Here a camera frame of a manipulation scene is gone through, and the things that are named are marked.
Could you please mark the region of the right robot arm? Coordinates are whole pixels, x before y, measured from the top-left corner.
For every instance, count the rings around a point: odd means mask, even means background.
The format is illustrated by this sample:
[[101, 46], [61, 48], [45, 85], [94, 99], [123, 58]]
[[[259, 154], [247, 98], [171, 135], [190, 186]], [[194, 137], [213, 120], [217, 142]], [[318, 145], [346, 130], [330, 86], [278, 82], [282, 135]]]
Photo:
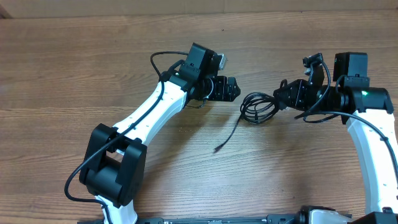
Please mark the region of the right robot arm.
[[294, 223], [397, 223], [397, 139], [394, 107], [384, 88], [370, 86], [368, 55], [335, 55], [329, 72], [321, 54], [303, 59], [308, 80], [283, 81], [273, 93], [280, 108], [301, 111], [301, 118], [341, 117], [361, 166], [365, 188], [365, 214], [354, 219], [336, 210], [303, 206]]

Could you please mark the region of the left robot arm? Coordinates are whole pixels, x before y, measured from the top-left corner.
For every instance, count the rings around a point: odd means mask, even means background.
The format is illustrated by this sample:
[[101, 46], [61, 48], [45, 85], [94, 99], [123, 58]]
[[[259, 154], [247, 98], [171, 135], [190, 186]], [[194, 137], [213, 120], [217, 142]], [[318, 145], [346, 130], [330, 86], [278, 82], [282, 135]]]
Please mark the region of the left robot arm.
[[189, 101], [229, 101], [240, 94], [233, 77], [220, 76], [224, 54], [192, 44], [183, 59], [158, 72], [148, 99], [113, 126], [99, 124], [91, 133], [79, 181], [101, 205], [103, 223], [135, 223], [133, 200], [144, 177], [147, 147], [164, 124]]

